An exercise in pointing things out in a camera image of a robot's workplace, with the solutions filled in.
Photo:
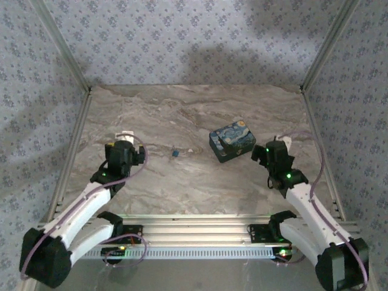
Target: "patterned wallpaper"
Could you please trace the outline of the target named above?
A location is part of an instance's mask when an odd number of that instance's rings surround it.
[[[95,84],[301,84],[343,0],[46,0]]]
[[[361,1],[307,92],[349,219],[388,290],[388,3]]]
[[[0,290],[14,290],[24,233],[45,215],[83,91],[27,0],[0,1]]]

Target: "starry night box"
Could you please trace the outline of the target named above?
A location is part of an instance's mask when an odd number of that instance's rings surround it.
[[[252,151],[256,139],[244,121],[237,121],[209,133],[209,144],[219,162]]]

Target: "floral wallpaper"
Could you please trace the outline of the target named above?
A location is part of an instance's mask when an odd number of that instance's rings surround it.
[[[343,0],[46,3],[93,85],[300,85]]]
[[[84,96],[26,0],[0,1],[0,290],[45,215]]]
[[[388,290],[388,3],[361,1],[307,97],[348,219]]]

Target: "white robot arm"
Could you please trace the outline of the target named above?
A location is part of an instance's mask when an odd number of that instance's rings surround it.
[[[293,156],[288,154],[290,140],[275,138],[265,147],[256,145],[252,159],[268,172],[268,186],[277,189],[293,205],[304,224],[292,212],[271,216],[273,237],[288,240],[315,266],[319,282],[327,291],[343,290],[367,281],[368,246],[362,238],[353,239],[325,209],[313,193],[307,178],[292,168]]]
[[[118,141],[105,145],[106,161],[84,191],[41,230],[32,228],[24,235],[19,264],[22,274],[51,288],[58,287],[86,252],[122,234],[122,218],[110,212],[102,212],[85,225],[125,185],[131,167],[145,161],[144,147],[140,146],[139,152],[133,147],[133,132],[119,136]]]

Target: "gray marble surface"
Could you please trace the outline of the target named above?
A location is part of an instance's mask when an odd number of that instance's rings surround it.
[[[260,144],[276,134],[310,129],[301,95],[271,85],[95,87],[64,203],[81,193],[103,162],[104,144],[117,132],[133,130],[149,150],[149,163],[100,211],[269,215],[294,210],[267,188],[266,170],[249,153],[221,164],[212,152],[209,132],[240,119]],[[294,138],[290,154],[312,182],[320,167],[313,141]],[[316,194],[331,211],[325,178]]]

